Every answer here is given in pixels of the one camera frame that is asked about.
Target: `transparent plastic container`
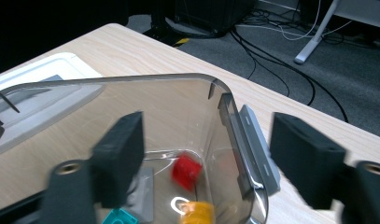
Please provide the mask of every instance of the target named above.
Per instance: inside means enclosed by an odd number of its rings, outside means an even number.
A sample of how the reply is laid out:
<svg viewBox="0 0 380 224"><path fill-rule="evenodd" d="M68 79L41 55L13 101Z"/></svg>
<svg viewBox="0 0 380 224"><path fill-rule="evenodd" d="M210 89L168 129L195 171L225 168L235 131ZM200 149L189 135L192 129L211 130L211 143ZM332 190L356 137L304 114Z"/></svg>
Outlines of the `transparent plastic container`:
<svg viewBox="0 0 380 224"><path fill-rule="evenodd" d="M54 106L60 108L59 113L9 146L0 146L0 209L42 190L50 169L60 162L88 159L91 148L116 120L143 111L146 155L142 169L152 174L152 189L143 189L153 196L147 199L145 192L134 201L141 203L137 209L152 209L152 223L178 223L180 214L171 205L175 197L213 204L218 224L266 222L267 192L232 94L220 80L199 74L111 77L23 84L1 91L8 100L21 92L36 94L16 102L19 110L36 105L43 95L70 94L38 104L32 110L37 113L29 117ZM2 121L14 122L15 114ZM193 191L171 179L172 166L183 152L203 166ZM101 209L100 220L108 212Z"/></svg>

